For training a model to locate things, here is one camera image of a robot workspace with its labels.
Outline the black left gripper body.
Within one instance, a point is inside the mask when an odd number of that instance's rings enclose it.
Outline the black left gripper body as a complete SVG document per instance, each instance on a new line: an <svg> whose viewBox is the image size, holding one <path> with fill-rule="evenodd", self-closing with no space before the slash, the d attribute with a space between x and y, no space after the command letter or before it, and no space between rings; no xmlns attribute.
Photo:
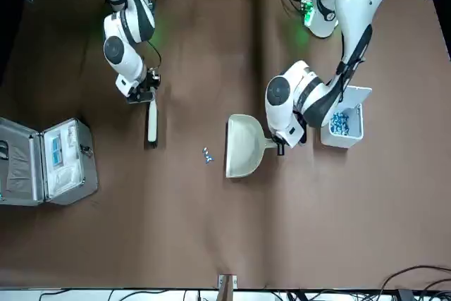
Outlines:
<svg viewBox="0 0 451 301"><path fill-rule="evenodd" d="M299 140L297 143L299 145L304 145L307 142L307 122L300 112L294 111L293 113L296 119L295 127L297 129L297 134L299 135Z"/></svg>

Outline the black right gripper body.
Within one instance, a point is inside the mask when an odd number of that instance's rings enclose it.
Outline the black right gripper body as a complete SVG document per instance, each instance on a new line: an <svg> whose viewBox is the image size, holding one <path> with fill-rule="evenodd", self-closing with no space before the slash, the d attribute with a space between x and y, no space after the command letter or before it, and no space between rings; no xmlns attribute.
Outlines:
<svg viewBox="0 0 451 301"><path fill-rule="evenodd" d="M161 76L158 68L148 68L144 81L132 90L127 98L129 104L151 102L156 99L156 91L161 84Z"/></svg>

